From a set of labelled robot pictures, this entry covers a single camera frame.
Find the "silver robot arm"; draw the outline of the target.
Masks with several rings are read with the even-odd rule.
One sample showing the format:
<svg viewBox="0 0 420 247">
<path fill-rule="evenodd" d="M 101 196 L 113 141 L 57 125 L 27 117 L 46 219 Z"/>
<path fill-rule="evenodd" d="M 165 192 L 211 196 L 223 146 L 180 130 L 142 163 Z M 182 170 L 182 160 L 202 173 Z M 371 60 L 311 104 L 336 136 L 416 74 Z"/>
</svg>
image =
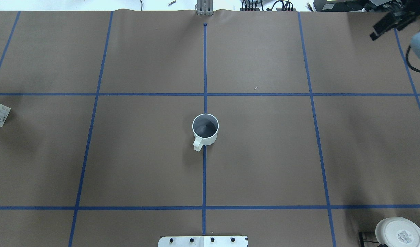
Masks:
<svg viewBox="0 0 420 247">
<path fill-rule="evenodd" d="M 420 0 L 403 0 L 401 7 L 390 10 L 387 15 L 373 25 L 373 32 L 369 37 L 372 41 L 376 41 L 384 33 L 390 30 L 402 31 L 418 19 L 420 19 Z M 407 66 L 420 73 L 420 69 L 409 62 L 409 52 L 411 51 L 420 60 L 420 29 L 412 36 L 405 54 Z"/>
</svg>

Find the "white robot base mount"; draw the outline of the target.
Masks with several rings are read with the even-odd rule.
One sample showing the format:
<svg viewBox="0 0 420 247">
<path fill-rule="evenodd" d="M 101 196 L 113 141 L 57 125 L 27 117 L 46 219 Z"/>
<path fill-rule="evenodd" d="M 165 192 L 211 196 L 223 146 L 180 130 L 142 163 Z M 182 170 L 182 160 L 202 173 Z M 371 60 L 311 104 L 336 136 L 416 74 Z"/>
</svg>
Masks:
<svg viewBox="0 0 420 247">
<path fill-rule="evenodd" d="M 158 247 L 248 247 L 247 236 L 164 236 Z"/>
</svg>

